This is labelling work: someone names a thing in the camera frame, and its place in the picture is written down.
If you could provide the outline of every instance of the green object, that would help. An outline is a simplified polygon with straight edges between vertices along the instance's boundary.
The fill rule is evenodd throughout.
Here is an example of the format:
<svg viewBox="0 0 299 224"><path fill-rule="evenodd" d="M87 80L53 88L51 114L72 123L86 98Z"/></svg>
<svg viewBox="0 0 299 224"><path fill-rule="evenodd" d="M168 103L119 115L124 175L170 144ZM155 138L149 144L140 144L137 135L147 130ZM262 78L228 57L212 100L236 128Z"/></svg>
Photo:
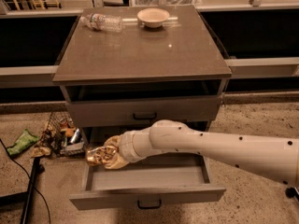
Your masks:
<svg viewBox="0 0 299 224"><path fill-rule="evenodd" d="M31 145L35 144L37 141L37 136L31 135L28 130L24 130L14 145L7 148L7 151L10 156L16 156Z"/></svg>

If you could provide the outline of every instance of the top drawer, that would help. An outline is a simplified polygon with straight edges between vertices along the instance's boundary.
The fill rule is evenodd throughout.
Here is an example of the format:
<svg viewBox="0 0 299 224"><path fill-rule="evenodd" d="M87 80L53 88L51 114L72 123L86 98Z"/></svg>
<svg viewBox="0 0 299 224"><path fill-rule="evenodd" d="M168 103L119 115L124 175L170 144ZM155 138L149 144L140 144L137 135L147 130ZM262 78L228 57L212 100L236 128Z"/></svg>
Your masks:
<svg viewBox="0 0 299 224"><path fill-rule="evenodd" d="M159 119L211 121L221 104L217 96L74 102L66 107L78 127L147 124Z"/></svg>

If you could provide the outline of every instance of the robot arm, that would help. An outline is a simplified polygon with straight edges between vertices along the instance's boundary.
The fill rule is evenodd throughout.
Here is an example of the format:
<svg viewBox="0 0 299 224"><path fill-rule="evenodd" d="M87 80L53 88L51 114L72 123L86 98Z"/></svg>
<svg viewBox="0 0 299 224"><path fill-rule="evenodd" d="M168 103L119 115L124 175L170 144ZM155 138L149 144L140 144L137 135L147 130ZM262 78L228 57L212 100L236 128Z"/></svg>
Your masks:
<svg viewBox="0 0 299 224"><path fill-rule="evenodd" d="M170 120L114 136L103 147L87 150L87 161L116 169L148 156L178 152L209 157L293 187L299 185L298 140L199 132Z"/></svg>

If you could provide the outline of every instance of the drawer handle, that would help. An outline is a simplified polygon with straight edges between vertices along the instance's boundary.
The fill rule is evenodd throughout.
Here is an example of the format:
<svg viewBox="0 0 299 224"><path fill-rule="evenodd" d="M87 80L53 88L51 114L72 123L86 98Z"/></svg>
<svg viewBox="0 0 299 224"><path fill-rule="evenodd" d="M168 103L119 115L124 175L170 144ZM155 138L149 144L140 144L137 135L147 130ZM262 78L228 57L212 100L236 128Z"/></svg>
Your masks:
<svg viewBox="0 0 299 224"><path fill-rule="evenodd" d="M162 201L161 201L161 199L159 199L158 205L154 205L154 206L141 206L140 201L138 200L137 205L138 205L138 208L141 210L159 209L162 205Z"/></svg>
<svg viewBox="0 0 299 224"><path fill-rule="evenodd" d="M151 120L151 119L156 119L157 118L157 112L149 115L149 116L142 116L139 117L136 113L133 113L133 119L135 120Z"/></svg>

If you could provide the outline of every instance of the black panel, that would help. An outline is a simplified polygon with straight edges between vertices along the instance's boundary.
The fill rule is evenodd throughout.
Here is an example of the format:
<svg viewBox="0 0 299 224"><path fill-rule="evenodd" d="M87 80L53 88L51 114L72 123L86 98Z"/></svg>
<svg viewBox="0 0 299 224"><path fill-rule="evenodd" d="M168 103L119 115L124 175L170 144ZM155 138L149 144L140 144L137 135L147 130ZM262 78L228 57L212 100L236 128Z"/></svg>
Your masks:
<svg viewBox="0 0 299 224"><path fill-rule="evenodd" d="M299 91L299 77L231 79L226 91Z"/></svg>
<svg viewBox="0 0 299 224"><path fill-rule="evenodd" d="M236 58L299 56L299 9L202 12Z"/></svg>
<svg viewBox="0 0 299 224"><path fill-rule="evenodd" d="M0 89L0 103L64 101L59 87Z"/></svg>
<svg viewBox="0 0 299 224"><path fill-rule="evenodd" d="M73 86L68 87L68 89L72 90L72 101L98 101L215 95L219 90L220 84L220 80L212 79Z"/></svg>
<svg viewBox="0 0 299 224"><path fill-rule="evenodd" d="M0 67L54 65L76 18L0 20Z"/></svg>

